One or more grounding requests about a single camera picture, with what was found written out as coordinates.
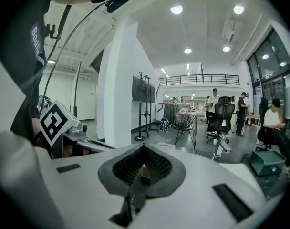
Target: green box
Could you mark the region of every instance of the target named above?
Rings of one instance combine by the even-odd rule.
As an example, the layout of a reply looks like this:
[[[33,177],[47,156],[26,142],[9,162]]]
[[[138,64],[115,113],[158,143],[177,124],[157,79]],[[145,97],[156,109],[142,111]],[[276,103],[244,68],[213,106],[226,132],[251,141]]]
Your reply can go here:
[[[285,160],[283,155],[275,151],[253,151],[249,164],[260,177],[281,172]]]

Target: table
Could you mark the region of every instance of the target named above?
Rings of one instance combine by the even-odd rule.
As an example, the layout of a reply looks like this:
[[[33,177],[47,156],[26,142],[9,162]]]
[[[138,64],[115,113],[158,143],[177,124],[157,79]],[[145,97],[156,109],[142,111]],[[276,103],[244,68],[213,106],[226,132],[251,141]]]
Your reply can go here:
[[[192,133],[189,131],[189,135],[192,138],[192,143],[193,143],[193,146],[194,146],[194,149],[195,149],[196,148],[196,135],[197,135],[196,118],[197,117],[204,117],[204,115],[201,114],[201,113],[196,113],[196,112],[191,112],[191,113],[188,113],[188,114],[187,113],[175,113],[175,119],[176,119],[177,115],[181,116],[181,122],[184,123],[184,126],[186,126],[186,128],[178,129],[178,134],[176,136],[175,145],[180,140],[180,138],[183,136],[183,134],[186,131],[189,131],[189,127],[191,126]]]
[[[252,119],[259,120],[259,121],[258,121],[258,124],[257,124],[257,127],[256,127],[256,134],[255,134],[255,135],[257,135],[258,132],[259,132],[259,129],[260,129],[260,116],[259,116],[259,115],[256,115],[256,114],[254,114],[254,115],[251,115],[251,114],[249,114],[249,115],[248,115],[248,114],[245,114],[245,118],[252,118]],[[243,125],[243,127],[242,127],[242,131],[241,131],[241,134],[242,134],[242,135],[244,135],[245,122],[246,122],[246,120],[244,121],[244,125]]]

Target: white shirt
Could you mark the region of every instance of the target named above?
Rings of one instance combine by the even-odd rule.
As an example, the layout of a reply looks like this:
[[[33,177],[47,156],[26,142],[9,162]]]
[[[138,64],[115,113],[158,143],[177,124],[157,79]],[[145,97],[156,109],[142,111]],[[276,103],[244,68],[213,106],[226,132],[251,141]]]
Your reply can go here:
[[[271,109],[265,113],[264,126],[277,125],[280,123],[278,111],[272,112]]]
[[[212,112],[212,113],[215,113],[215,104],[218,103],[218,100],[219,100],[219,97],[216,96],[210,96],[208,101],[207,101],[207,104],[210,106],[211,103],[213,103],[213,107],[209,107],[208,111],[209,112]]]

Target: backpack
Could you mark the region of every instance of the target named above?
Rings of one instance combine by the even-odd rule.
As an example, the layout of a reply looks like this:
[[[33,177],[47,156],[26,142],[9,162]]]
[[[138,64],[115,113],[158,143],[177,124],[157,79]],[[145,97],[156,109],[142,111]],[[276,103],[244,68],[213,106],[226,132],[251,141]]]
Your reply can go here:
[[[168,129],[170,128],[170,122],[166,118],[162,118],[159,131],[162,132],[168,132]]]

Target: office chair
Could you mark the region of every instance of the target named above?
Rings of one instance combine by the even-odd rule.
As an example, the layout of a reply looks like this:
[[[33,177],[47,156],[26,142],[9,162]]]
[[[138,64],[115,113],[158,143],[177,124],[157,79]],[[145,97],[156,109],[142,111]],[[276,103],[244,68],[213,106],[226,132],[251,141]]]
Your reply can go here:
[[[231,104],[230,100],[230,97],[220,97],[218,103],[215,104],[216,117],[212,127],[217,133],[215,135],[208,134],[207,143],[210,140],[218,140],[221,133],[227,134],[228,131],[231,130],[231,118],[235,110],[235,104]]]
[[[271,149],[271,145],[275,145],[271,140],[268,139],[269,133],[271,130],[269,128],[264,127],[264,120],[265,120],[265,114],[269,110],[268,107],[268,100],[266,98],[261,98],[261,102],[259,104],[259,116],[260,116],[260,130],[258,132],[258,140],[263,142],[265,145],[265,148],[257,147],[258,150],[267,150],[268,148]]]

